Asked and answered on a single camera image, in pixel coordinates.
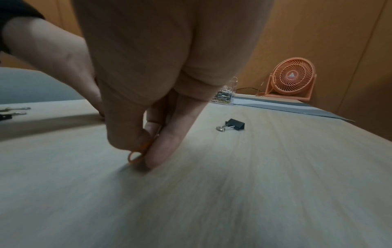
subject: desk fan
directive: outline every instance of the desk fan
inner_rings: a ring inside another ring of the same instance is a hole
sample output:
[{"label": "desk fan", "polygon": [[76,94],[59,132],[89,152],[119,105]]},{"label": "desk fan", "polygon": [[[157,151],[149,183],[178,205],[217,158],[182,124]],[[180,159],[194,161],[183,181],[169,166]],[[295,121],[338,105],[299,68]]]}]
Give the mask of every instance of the desk fan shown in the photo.
[{"label": "desk fan", "polygon": [[309,101],[316,77],[312,62],[289,58],[270,74],[264,96]]}]

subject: binder clip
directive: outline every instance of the binder clip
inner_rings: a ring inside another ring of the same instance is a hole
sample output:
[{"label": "binder clip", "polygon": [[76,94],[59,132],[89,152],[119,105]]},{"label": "binder clip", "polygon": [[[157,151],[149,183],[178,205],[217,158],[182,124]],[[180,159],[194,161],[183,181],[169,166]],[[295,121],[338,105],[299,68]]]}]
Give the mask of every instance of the binder clip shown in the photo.
[{"label": "binder clip", "polygon": [[232,128],[234,130],[244,130],[245,129],[245,123],[234,120],[234,119],[230,119],[228,121],[225,122],[225,125],[221,126],[221,127],[216,127],[216,130],[220,131],[220,132],[224,132],[226,131],[226,128]]}]

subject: orange loop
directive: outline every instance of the orange loop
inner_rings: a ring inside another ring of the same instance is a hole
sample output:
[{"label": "orange loop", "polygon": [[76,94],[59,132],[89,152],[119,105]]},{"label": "orange loop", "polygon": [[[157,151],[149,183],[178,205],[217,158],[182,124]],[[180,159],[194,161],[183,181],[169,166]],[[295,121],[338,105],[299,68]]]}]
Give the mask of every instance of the orange loop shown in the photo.
[{"label": "orange loop", "polygon": [[[147,150],[148,150],[148,148],[151,146],[151,144],[152,144],[152,141],[149,142],[149,143],[146,143],[146,144],[142,145],[142,146],[141,146],[139,149],[137,149],[136,151],[131,152],[131,153],[128,155],[128,162],[129,162],[130,164],[133,164],[133,163],[137,163],[137,162],[141,161],[141,160],[144,158],[144,155],[147,153]],[[132,154],[135,153],[135,152],[140,152],[141,155],[140,155],[139,157],[135,158],[134,160],[131,160],[131,156],[132,156]]]}]

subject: sleeve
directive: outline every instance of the sleeve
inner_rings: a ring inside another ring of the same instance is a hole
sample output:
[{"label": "sleeve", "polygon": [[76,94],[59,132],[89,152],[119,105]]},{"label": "sleeve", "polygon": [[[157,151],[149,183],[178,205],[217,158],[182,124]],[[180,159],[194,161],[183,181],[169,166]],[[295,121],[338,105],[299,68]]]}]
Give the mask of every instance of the sleeve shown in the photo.
[{"label": "sleeve", "polygon": [[9,20],[18,16],[44,19],[40,12],[22,0],[0,0],[0,51],[9,54],[9,49],[3,42],[3,28]]}]

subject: blue-gray surface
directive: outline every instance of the blue-gray surface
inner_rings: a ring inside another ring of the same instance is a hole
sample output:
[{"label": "blue-gray surface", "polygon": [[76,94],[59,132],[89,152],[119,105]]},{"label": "blue-gray surface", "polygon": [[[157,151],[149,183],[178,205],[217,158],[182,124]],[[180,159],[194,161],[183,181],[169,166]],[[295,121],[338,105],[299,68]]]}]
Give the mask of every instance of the blue-gray surface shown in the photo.
[{"label": "blue-gray surface", "polygon": [[40,71],[0,67],[0,104],[79,99],[74,89]]}]

